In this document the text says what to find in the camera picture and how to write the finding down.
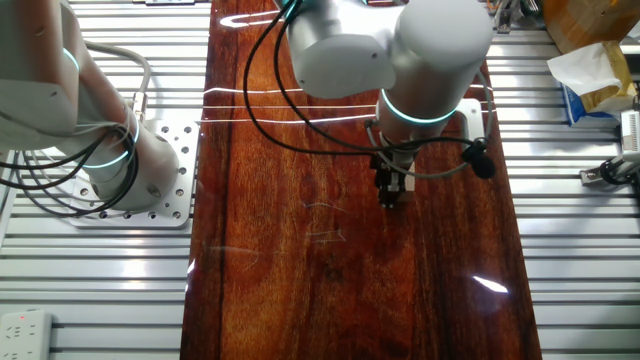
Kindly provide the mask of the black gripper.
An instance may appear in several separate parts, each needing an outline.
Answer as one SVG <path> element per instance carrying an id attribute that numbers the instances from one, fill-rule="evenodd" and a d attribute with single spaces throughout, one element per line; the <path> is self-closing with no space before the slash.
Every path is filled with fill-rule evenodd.
<path id="1" fill-rule="evenodd" d="M 410 170 L 393 168 L 380 155 L 371 158 L 370 168 L 375 172 L 380 205 L 384 208 L 395 207 L 406 192 L 405 176 L 409 175 Z"/>

